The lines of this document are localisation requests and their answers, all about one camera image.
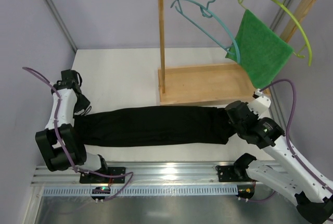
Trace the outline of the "black trousers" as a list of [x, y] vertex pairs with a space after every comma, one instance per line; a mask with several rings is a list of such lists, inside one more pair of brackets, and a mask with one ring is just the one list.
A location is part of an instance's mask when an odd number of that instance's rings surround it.
[[236, 131], [224, 108], [150, 106], [76, 116], [82, 143], [140, 147], [208, 143], [225, 145]]

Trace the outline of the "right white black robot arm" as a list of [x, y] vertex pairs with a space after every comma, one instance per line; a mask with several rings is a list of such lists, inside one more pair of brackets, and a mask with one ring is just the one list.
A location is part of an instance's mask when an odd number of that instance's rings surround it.
[[272, 118], [260, 116], [270, 103], [267, 98], [257, 98], [251, 103], [235, 101], [225, 110], [237, 135], [269, 154], [288, 175], [248, 153], [234, 162], [235, 173], [242, 179], [262, 182], [284, 196], [309, 223], [324, 223], [332, 217], [332, 181], [287, 142], [285, 132]]

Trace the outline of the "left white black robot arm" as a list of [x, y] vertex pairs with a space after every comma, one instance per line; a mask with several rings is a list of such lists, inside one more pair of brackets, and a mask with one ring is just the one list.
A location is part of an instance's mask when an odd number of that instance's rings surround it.
[[81, 75], [75, 70], [64, 70], [61, 79], [51, 86], [53, 107], [44, 130], [35, 134], [42, 158], [50, 171], [85, 172], [92, 176], [108, 173], [101, 155], [88, 153], [74, 129], [74, 117], [91, 110], [90, 101], [82, 94]]

